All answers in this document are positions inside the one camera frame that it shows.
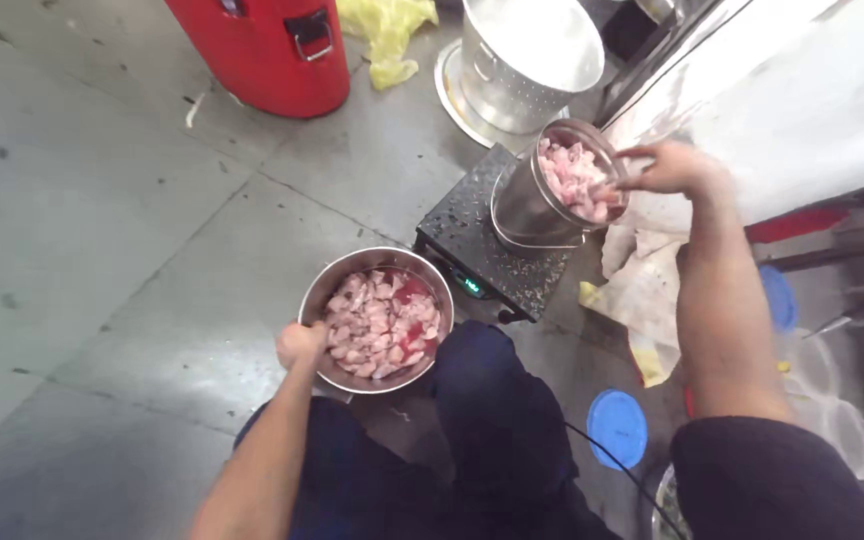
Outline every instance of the black cable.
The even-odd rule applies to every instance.
[[[576,434],[579,434],[580,436],[588,439],[588,442],[592,443],[593,445],[598,447],[599,450],[606,453],[606,456],[611,458],[611,460],[614,461],[616,465],[621,467],[622,472],[629,476],[631,483],[634,484],[635,487],[638,488],[639,493],[641,493],[642,496],[644,496],[649,501],[649,503],[652,503],[652,506],[655,507],[655,510],[658,511],[658,515],[661,516],[662,519],[665,520],[666,524],[668,524],[668,526],[672,528],[672,531],[674,531],[676,536],[678,536],[678,540],[687,540],[686,535],[682,534],[682,532],[679,530],[679,528],[675,524],[675,522],[672,521],[672,518],[670,518],[668,516],[668,514],[666,514],[666,510],[663,510],[663,508],[661,506],[659,506],[659,503],[656,502],[654,497],[652,497],[652,495],[650,495],[648,491],[646,491],[645,486],[643,486],[642,482],[639,481],[639,479],[636,478],[636,476],[634,474],[632,474],[632,471],[627,469],[625,467],[625,465],[623,465],[621,461],[619,461],[614,455],[612,455],[612,453],[606,447],[600,445],[599,442],[596,441],[593,437],[586,435],[586,433],[584,431],[582,431],[582,429],[576,427],[575,425],[572,425],[569,422],[565,422],[565,425],[570,427],[572,429],[572,431],[575,432]]]

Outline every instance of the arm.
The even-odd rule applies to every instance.
[[[284,540],[289,534],[312,382],[325,349],[323,323],[293,323],[282,331],[276,350],[289,373],[202,503],[192,540]]]
[[[776,369],[769,306],[728,172],[691,146],[671,141],[617,155],[654,158],[621,188],[680,192],[692,201],[677,321],[696,416],[791,422]]]

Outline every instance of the hand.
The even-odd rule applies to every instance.
[[[318,362],[326,352],[326,337],[329,328],[318,321],[311,327],[293,322],[285,326],[275,342],[278,363],[292,369],[296,362]]]
[[[682,142],[666,140],[635,146],[615,154],[617,158],[654,158],[642,174],[619,182],[620,190],[683,193],[693,199],[729,185],[729,171],[718,161]]]

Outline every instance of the blue lid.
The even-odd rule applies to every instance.
[[[769,301],[773,328],[782,334],[792,332],[799,322],[799,305],[795,300],[795,291],[786,281],[786,276],[772,266],[759,266],[758,275],[762,278],[765,298]]]
[[[639,463],[645,454],[645,443],[649,442],[649,427],[642,407],[636,398],[618,390],[606,390],[595,398],[588,408],[585,431],[627,469]],[[592,447],[599,463],[622,470],[601,448],[593,443],[588,446]]]

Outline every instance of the metal handle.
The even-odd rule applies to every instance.
[[[241,18],[246,13],[240,0],[221,0],[221,2],[225,12],[234,18]]]
[[[491,62],[491,70],[492,74],[489,77],[486,77],[485,73],[482,73],[482,68],[479,67],[479,53],[482,53],[488,57],[488,61]],[[482,77],[482,80],[486,83],[490,83],[494,77],[496,77],[496,66],[498,65],[498,58],[496,58],[496,53],[489,50],[489,47],[486,46],[484,41],[479,42],[479,48],[475,51],[475,56],[472,59],[472,67],[475,68],[475,72],[479,74],[479,77]]]
[[[299,35],[297,33],[292,34],[292,37],[295,38],[295,50],[298,51],[298,57],[306,62],[314,62],[332,51],[332,29],[328,23],[322,24],[325,27],[325,33],[328,34],[328,46],[313,55],[306,55],[306,51],[303,50],[303,44],[299,43]]]

